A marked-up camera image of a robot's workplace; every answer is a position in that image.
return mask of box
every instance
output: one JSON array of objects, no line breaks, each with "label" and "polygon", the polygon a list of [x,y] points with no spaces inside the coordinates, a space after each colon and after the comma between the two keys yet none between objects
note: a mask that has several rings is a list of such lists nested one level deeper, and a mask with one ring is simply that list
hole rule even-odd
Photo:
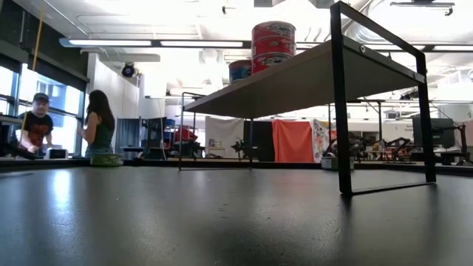
[{"label": "box", "polygon": [[[354,159],[353,157],[350,158],[350,170],[354,170]],[[321,166],[322,169],[325,170],[334,170],[338,171],[338,158],[337,157],[323,157],[321,159]]]}]

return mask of green tank top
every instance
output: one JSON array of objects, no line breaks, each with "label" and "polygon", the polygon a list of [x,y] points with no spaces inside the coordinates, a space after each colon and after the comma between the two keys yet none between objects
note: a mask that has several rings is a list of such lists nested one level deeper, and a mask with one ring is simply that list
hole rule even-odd
[{"label": "green tank top", "polygon": [[95,132],[95,140],[89,145],[90,149],[108,149],[112,145],[113,131],[110,131],[105,125],[99,124]]}]

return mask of metal rack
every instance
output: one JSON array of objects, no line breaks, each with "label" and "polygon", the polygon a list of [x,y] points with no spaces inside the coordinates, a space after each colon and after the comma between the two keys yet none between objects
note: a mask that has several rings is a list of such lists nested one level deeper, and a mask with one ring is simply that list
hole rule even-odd
[{"label": "metal rack", "polygon": [[[417,72],[343,36],[341,14],[415,56]],[[435,183],[425,55],[342,1],[330,8],[330,15],[331,41],[210,95],[196,95],[199,98],[195,102],[182,106],[181,124],[184,111],[193,112],[194,119],[196,112],[249,119],[252,146],[254,118],[335,102],[338,181],[342,194],[365,194]],[[418,86],[426,182],[354,191],[350,172],[347,99],[412,86]],[[253,156],[249,155],[251,166]]]}]

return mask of blue can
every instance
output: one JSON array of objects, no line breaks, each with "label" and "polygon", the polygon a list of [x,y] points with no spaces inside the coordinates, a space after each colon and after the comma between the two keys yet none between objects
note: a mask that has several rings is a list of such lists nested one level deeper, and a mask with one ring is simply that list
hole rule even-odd
[{"label": "blue can", "polygon": [[247,78],[251,75],[251,60],[238,60],[228,65],[230,83]]}]

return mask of computer monitor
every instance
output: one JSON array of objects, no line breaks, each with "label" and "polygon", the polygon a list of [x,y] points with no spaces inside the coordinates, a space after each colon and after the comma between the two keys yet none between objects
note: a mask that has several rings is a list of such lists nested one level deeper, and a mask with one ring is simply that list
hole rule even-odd
[{"label": "computer monitor", "polygon": [[[453,120],[449,118],[431,118],[432,129],[442,129],[454,126]],[[412,127],[414,129],[414,143],[422,146],[421,118],[412,118]],[[455,146],[455,133],[453,130],[444,130],[442,132],[432,133],[434,146],[442,146],[445,149]]]}]

